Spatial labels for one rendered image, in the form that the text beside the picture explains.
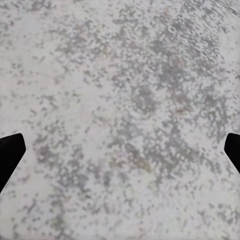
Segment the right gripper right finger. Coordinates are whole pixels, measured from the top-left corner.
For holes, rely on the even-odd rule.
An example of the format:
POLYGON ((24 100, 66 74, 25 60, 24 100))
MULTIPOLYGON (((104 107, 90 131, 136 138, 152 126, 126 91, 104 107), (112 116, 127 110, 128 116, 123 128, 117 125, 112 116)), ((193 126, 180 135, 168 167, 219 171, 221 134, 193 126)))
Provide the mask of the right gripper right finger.
POLYGON ((224 151, 240 173, 240 135, 228 133, 224 151))

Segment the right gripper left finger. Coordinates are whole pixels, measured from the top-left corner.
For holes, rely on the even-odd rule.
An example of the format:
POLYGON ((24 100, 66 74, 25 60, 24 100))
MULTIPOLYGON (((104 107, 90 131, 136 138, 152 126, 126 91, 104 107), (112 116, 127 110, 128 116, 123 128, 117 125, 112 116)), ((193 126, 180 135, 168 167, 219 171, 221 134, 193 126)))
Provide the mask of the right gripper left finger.
POLYGON ((0 138, 0 193, 26 152, 22 133, 0 138))

